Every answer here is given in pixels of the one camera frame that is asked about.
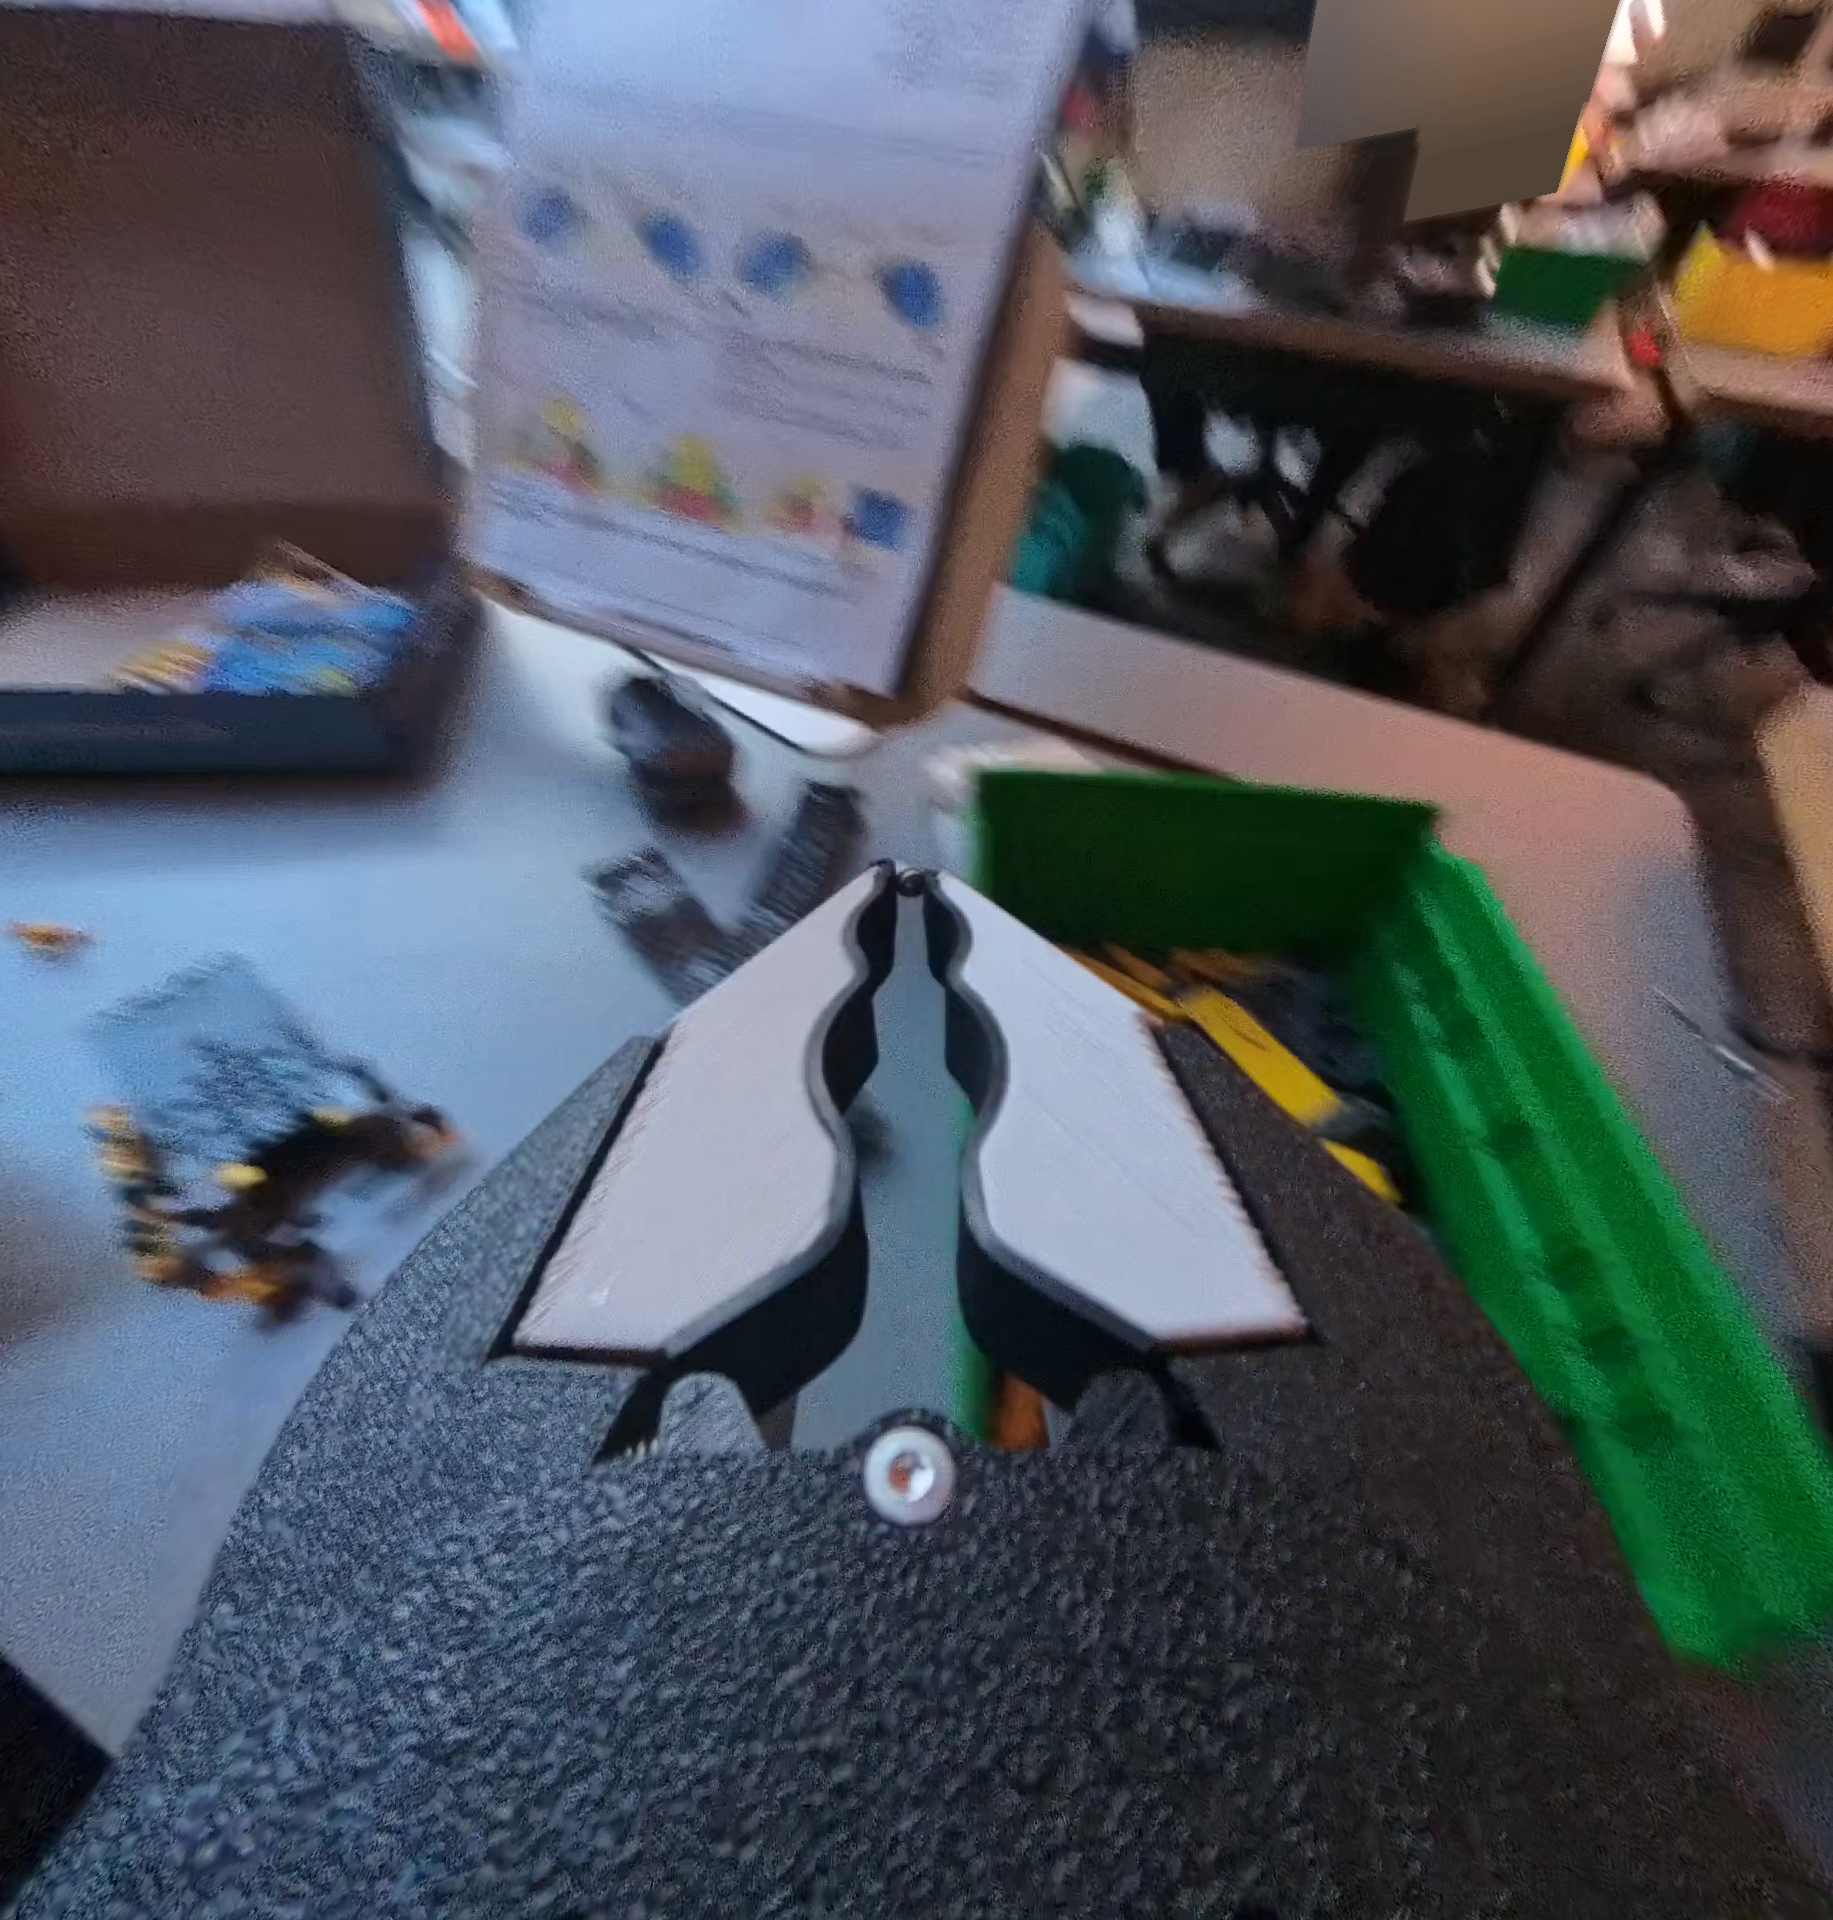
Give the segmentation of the small green bin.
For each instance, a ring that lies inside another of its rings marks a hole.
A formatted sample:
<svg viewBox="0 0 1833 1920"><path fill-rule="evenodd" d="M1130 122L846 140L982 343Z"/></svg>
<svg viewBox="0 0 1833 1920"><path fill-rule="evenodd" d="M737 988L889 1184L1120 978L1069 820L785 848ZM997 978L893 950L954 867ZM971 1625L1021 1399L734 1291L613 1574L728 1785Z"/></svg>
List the small green bin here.
<svg viewBox="0 0 1833 1920"><path fill-rule="evenodd" d="M1639 255L1514 244L1496 263L1492 304L1499 318L1514 324L1582 333L1646 273L1648 259Z"/></svg>

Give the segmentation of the wooden background table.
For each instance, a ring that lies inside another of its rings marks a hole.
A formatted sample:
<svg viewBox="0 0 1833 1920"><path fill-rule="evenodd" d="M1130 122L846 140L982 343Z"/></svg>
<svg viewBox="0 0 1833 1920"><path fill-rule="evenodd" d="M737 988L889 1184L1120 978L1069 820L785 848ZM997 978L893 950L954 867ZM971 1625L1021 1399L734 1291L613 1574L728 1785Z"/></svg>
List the wooden background table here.
<svg viewBox="0 0 1833 1920"><path fill-rule="evenodd" d="M1131 376L1150 409L1155 466L1168 417L1244 420L1365 452L1401 436L1432 439L1502 418L1540 439L1560 412L1623 398L1639 376L1608 310L1582 330L1496 318L1430 325L1280 304L1164 300L1083 286L1066 297L1063 358Z"/></svg>

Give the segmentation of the yellow technic beam assembly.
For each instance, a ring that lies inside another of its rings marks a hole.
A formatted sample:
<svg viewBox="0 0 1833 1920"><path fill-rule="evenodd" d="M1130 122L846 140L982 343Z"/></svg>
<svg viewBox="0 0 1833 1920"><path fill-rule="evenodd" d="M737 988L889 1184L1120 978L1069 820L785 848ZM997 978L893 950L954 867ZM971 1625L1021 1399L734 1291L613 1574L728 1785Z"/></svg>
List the yellow technic beam assembly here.
<svg viewBox="0 0 1833 1920"><path fill-rule="evenodd" d="M266 1321L309 1306L350 1311L359 1293L310 1230L318 1195L339 1170L337 1138L315 1119L285 1138L207 1170L215 1199L188 1200L129 1109L88 1113L88 1138L118 1209L129 1269L144 1284L209 1303L247 1306Z"/></svg>

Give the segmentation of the pile of yellow brick pieces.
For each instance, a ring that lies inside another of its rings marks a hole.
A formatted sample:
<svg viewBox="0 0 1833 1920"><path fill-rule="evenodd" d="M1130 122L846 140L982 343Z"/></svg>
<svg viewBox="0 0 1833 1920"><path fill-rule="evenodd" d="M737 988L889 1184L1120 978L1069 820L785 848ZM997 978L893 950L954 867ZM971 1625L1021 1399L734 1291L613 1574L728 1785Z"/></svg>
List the pile of yellow brick pieces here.
<svg viewBox="0 0 1833 1920"><path fill-rule="evenodd" d="M1158 1026L1208 1041L1364 1187L1408 1206L1408 1146L1381 1067L1318 973L1226 948L1161 958L1118 943L1062 951Z"/></svg>

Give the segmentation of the cardboard instruction board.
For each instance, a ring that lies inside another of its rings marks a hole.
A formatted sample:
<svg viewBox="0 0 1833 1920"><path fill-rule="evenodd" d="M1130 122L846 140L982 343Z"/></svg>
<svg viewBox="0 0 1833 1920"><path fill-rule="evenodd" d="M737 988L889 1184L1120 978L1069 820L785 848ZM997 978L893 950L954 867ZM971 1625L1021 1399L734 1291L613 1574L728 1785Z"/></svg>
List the cardboard instruction board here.
<svg viewBox="0 0 1833 1920"><path fill-rule="evenodd" d="M1088 17L532 5L475 242L479 587L862 724L952 704L1037 479Z"/></svg>

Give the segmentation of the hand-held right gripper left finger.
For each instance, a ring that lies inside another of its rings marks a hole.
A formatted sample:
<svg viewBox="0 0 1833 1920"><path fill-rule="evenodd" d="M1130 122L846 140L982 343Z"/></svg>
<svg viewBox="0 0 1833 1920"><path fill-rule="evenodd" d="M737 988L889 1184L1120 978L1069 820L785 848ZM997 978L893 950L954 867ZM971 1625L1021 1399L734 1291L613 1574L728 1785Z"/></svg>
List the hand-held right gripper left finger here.
<svg viewBox="0 0 1833 1920"><path fill-rule="evenodd" d="M869 867L681 1009L514 1323L514 1352L825 1365L860 1323L851 1110L878 1065L889 867Z"/></svg>

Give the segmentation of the green storage bin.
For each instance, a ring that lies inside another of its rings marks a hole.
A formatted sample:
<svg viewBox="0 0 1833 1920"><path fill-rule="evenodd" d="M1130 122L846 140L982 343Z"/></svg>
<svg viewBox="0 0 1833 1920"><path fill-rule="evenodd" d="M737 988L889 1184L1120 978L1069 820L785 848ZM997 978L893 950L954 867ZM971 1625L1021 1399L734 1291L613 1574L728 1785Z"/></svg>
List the green storage bin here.
<svg viewBox="0 0 1833 1920"><path fill-rule="evenodd" d="M1478 867L1426 804L1142 771L969 778L969 878L1054 948L1254 951L1375 1053L1408 1206L1550 1407L1674 1653L1833 1626L1833 1447ZM1190 1030L1171 1053L1262 1096Z"/></svg>

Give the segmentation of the grey desk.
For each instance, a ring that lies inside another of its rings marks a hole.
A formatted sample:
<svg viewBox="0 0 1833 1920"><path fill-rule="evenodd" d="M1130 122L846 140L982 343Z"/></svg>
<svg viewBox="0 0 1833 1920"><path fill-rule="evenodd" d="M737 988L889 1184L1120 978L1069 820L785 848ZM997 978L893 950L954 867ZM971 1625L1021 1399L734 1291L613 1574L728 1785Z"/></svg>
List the grey desk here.
<svg viewBox="0 0 1833 1920"><path fill-rule="evenodd" d="M0 782L0 1653L104 1750L161 1686L232 1512L344 1323L259 1334L129 1275L84 1133L88 1020L211 953L251 958L330 1044L496 1164L665 997L580 871L645 820L597 735L622 661L493 615L447 758L409 787ZM830 767L869 855L955 859L929 756L1041 724L1239 781L1439 804L1682 1199L1786 1339L1833 1341L1833 1115L1721 1065L1742 973L1682 802L1560 750L998 597L976 706ZM1016 708L1025 724L997 714ZM6 921L94 934L74 962Z"/></svg>

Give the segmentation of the open cardboard box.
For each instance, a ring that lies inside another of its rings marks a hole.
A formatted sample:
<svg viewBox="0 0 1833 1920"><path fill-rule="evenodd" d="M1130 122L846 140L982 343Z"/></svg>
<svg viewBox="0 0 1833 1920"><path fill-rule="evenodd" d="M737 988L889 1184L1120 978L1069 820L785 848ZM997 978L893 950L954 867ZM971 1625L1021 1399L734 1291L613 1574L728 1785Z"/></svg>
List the open cardboard box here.
<svg viewBox="0 0 1833 1920"><path fill-rule="evenodd" d="M475 647L380 50L335 14L0 5L0 778L395 775ZM114 667L264 570L417 606L372 691Z"/></svg>

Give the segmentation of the teal bag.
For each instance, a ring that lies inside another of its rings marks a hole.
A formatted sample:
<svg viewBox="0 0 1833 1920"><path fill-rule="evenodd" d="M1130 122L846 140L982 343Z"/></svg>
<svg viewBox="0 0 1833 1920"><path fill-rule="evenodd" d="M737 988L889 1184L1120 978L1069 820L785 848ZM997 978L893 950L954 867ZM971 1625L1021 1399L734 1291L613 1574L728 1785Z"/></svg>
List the teal bag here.
<svg viewBox="0 0 1833 1920"><path fill-rule="evenodd" d="M1093 442L1048 448L1008 583L1085 605L1111 579L1125 523L1145 508L1145 477L1120 452Z"/></svg>

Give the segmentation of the grey brick frame assembly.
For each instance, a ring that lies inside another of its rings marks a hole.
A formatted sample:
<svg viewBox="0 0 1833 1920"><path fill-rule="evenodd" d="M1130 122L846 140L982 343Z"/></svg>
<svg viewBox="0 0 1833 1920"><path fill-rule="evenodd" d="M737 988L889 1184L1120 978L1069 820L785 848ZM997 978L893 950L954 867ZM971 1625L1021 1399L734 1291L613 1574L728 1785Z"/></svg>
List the grey brick frame assembly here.
<svg viewBox="0 0 1833 1920"><path fill-rule="evenodd" d="M422 1170L457 1143L447 1117L432 1105L315 1105L292 1117L277 1140L215 1164L207 1176L233 1199L297 1213L306 1199L359 1170Z"/></svg>

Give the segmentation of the yellow storage bin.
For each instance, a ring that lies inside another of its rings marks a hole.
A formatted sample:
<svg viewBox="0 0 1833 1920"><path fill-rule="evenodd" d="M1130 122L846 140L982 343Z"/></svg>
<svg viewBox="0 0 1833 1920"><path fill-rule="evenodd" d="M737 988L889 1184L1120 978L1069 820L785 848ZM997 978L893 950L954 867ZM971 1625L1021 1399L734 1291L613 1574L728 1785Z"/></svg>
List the yellow storage bin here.
<svg viewBox="0 0 1833 1920"><path fill-rule="evenodd" d="M1833 353L1833 253L1795 257L1759 242L1733 244L1698 228L1669 286L1677 330L1780 360Z"/></svg>

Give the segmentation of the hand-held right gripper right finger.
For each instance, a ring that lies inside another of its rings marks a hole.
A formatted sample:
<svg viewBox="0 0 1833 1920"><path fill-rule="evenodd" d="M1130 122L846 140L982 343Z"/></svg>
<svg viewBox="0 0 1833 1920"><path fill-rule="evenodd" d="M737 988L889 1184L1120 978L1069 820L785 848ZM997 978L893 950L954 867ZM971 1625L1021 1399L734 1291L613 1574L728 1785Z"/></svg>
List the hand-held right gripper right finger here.
<svg viewBox="0 0 1833 1920"><path fill-rule="evenodd" d="M958 1295L992 1359L1168 1359L1308 1336L1153 1020L962 878L923 880L973 1109Z"/></svg>

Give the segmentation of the colourful instruction booklet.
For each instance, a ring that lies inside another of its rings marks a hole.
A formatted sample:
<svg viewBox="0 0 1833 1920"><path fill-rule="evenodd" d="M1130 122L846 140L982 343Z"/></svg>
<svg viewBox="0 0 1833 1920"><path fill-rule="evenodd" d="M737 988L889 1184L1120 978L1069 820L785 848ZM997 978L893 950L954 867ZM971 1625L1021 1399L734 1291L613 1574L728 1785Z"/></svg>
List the colourful instruction booklet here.
<svg viewBox="0 0 1833 1920"><path fill-rule="evenodd" d="M335 570L264 570L230 585L165 637L120 661L115 691L355 696L395 667L417 606Z"/></svg>

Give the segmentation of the black office chair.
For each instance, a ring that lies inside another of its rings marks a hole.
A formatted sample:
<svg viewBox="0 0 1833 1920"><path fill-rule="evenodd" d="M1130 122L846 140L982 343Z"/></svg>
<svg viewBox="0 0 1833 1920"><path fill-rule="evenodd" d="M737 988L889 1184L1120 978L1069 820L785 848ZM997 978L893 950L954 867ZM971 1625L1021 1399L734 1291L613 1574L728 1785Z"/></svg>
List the black office chair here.
<svg viewBox="0 0 1833 1920"><path fill-rule="evenodd" d="M1483 392L1251 417L1265 468L1284 430L1317 447L1311 479L1280 529L1281 561L1308 552L1378 450L1408 444L1408 464L1345 543L1345 583L1400 625L1502 587L1562 417L1560 404Z"/></svg>

